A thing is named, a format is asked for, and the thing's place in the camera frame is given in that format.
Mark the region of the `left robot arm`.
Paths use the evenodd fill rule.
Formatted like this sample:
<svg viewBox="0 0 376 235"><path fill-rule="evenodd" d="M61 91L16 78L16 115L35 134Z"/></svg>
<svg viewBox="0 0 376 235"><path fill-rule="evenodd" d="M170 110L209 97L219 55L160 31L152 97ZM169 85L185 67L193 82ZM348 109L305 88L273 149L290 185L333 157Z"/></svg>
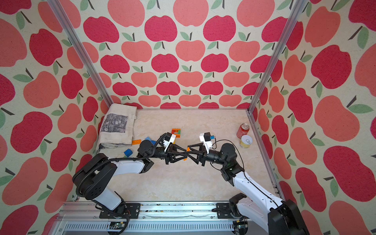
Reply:
<svg viewBox="0 0 376 235"><path fill-rule="evenodd" d="M144 140L135 158L108 158L97 154L73 177L76 194L95 202L99 210L115 219L128 219L130 212L124 199L108 187L114 176L146 173L154 165L152 158L165 160L167 164L186 159L185 150L170 142L166 144Z"/></svg>

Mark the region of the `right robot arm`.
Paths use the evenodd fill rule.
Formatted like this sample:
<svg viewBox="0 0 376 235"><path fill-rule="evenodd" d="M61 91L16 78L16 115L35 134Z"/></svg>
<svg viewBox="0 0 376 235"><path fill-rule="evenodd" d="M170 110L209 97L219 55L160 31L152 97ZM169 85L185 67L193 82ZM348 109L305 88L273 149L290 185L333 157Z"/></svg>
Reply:
<svg viewBox="0 0 376 235"><path fill-rule="evenodd" d="M309 234L296 203L274 196L253 180L238 163L233 144L223 144L219 151L206 148L203 143L190 145L188 149L187 154L196 163L222 165L224 180L245 195L235 203L240 216L251 219L270 235Z"/></svg>

